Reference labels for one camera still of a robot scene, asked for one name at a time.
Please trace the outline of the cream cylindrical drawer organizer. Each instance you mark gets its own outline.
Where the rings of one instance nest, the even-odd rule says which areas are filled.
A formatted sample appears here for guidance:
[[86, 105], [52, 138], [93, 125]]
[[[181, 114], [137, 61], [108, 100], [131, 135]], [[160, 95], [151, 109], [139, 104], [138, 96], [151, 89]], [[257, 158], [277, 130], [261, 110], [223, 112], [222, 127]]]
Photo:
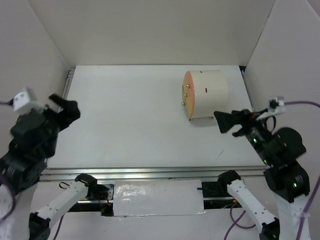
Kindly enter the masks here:
[[222, 70], [191, 70], [195, 91], [192, 120], [213, 118], [229, 101], [229, 87]]

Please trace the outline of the orange top drawer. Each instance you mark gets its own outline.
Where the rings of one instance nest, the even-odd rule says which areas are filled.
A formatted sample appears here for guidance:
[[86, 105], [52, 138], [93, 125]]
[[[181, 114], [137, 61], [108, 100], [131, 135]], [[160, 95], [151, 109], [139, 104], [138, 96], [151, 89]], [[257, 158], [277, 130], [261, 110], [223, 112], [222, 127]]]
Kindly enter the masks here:
[[192, 88], [194, 85], [194, 80], [191, 71], [187, 71], [184, 75], [183, 86], [187, 89]]

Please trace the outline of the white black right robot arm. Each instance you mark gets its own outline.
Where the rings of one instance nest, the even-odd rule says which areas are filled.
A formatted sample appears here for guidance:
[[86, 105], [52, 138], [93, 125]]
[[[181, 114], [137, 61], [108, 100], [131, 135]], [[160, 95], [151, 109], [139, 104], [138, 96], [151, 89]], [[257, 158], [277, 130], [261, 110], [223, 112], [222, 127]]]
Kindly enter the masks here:
[[270, 109], [261, 112], [244, 109], [231, 113], [215, 111], [214, 117], [222, 134], [235, 125], [241, 126], [232, 135], [246, 137], [266, 166], [263, 175], [275, 194], [278, 215], [266, 210], [234, 170], [219, 175], [217, 189], [221, 195], [231, 195], [237, 200], [257, 227], [259, 239], [309, 240], [308, 211], [320, 184], [311, 189], [309, 175], [298, 162], [306, 153], [301, 135], [290, 127], [272, 133], [265, 126], [266, 119], [275, 114]]

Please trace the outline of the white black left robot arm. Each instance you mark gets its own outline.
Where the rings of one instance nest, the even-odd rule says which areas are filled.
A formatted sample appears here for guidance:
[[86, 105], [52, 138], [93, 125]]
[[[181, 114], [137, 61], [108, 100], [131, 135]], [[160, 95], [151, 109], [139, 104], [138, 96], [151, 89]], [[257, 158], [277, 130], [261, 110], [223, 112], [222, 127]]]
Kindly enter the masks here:
[[52, 227], [77, 201], [98, 194], [98, 181], [81, 173], [53, 201], [38, 211], [31, 205], [47, 159], [56, 152], [58, 135], [81, 116], [78, 103], [57, 94], [49, 99], [61, 111], [37, 101], [27, 90], [7, 102], [18, 114], [7, 153], [0, 159], [0, 237], [3, 240], [46, 240]]

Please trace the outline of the orange drawer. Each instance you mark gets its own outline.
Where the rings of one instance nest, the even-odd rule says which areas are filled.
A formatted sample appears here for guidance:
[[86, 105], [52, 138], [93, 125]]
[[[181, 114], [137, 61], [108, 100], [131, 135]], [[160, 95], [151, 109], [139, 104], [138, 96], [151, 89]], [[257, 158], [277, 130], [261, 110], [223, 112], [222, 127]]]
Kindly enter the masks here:
[[194, 80], [191, 71], [187, 71], [184, 75], [183, 86], [187, 89], [192, 88], [194, 85]]
[[186, 101], [190, 99], [192, 101], [195, 100], [195, 89], [192, 84], [183, 84], [182, 85], [182, 99]]

